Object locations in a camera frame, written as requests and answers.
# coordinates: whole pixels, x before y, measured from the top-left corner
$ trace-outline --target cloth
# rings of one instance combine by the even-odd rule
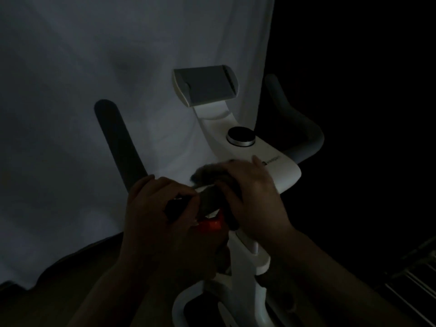
[[[229,65],[254,128],[274,0],[0,0],[0,283],[123,230],[127,193],[93,113],[114,101],[149,174],[216,162],[174,68]]]

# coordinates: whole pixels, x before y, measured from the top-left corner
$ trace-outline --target white curtain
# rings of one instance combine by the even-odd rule
[[[126,190],[93,112],[114,101],[148,173],[215,160],[171,85],[229,65],[254,128],[274,0],[0,0],[0,283],[123,230]]]

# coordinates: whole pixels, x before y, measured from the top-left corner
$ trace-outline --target dark background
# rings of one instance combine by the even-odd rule
[[[265,74],[277,75],[291,105],[325,136],[282,199],[294,226],[372,286],[436,235],[421,12],[380,2],[274,6]],[[279,149],[299,140],[265,87],[255,130]]]

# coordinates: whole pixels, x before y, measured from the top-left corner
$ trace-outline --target orange object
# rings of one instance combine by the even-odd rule
[[[214,218],[199,221],[195,228],[201,233],[221,231],[221,225],[224,222],[224,215],[220,209]]]

